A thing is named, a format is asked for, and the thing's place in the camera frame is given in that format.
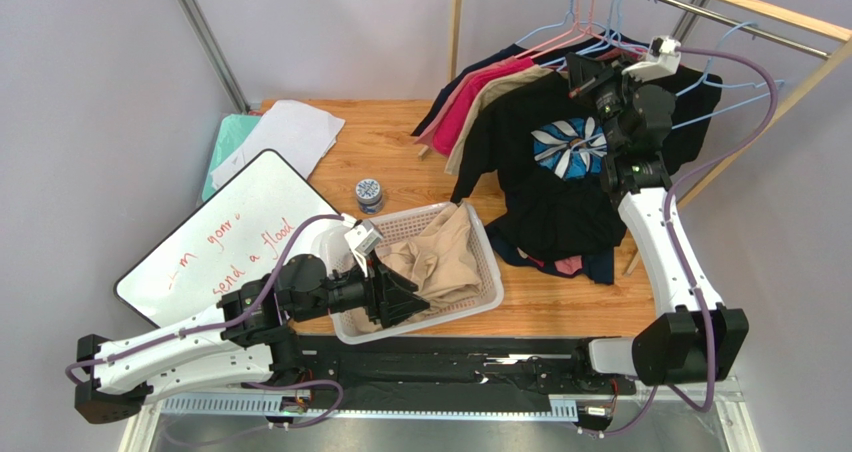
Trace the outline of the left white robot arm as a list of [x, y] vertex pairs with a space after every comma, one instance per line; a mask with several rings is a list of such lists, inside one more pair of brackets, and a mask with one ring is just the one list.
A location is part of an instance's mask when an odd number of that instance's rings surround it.
[[293, 323], [359, 309], [393, 327], [429, 309], [418, 290], [376, 255], [345, 272], [297, 255], [171, 326], [124, 340], [79, 339], [70, 368], [87, 377], [75, 386], [74, 407], [87, 422], [108, 424], [196, 389], [295, 385], [310, 372]]

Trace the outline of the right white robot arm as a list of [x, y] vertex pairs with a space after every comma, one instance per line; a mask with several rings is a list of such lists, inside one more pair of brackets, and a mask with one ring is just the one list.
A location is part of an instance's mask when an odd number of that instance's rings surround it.
[[598, 374], [646, 386], [725, 379], [749, 331], [705, 277], [683, 235], [663, 143], [672, 130], [673, 93], [647, 65], [578, 58], [570, 97], [595, 110], [606, 154], [601, 184], [632, 234], [651, 280], [657, 317], [634, 337], [595, 338], [587, 356]]

